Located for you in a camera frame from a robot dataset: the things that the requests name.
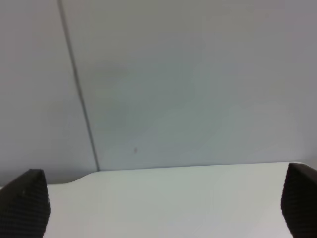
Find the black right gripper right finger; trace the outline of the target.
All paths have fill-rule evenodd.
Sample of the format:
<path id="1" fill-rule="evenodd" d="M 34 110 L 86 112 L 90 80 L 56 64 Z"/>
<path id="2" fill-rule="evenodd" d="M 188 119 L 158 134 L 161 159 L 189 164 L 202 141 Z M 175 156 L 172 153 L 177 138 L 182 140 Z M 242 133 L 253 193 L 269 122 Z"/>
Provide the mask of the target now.
<path id="1" fill-rule="evenodd" d="M 317 171 L 305 164 L 288 165 L 281 211 L 294 238 L 317 236 Z"/>

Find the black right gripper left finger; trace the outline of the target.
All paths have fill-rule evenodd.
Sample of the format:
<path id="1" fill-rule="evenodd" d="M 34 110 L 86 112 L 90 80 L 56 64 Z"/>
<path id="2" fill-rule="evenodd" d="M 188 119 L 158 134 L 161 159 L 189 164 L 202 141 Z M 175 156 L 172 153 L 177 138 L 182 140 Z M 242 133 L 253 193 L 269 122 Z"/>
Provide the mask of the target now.
<path id="1" fill-rule="evenodd" d="M 0 189 L 0 236 L 42 238 L 51 213 L 45 173 L 29 169 Z"/>

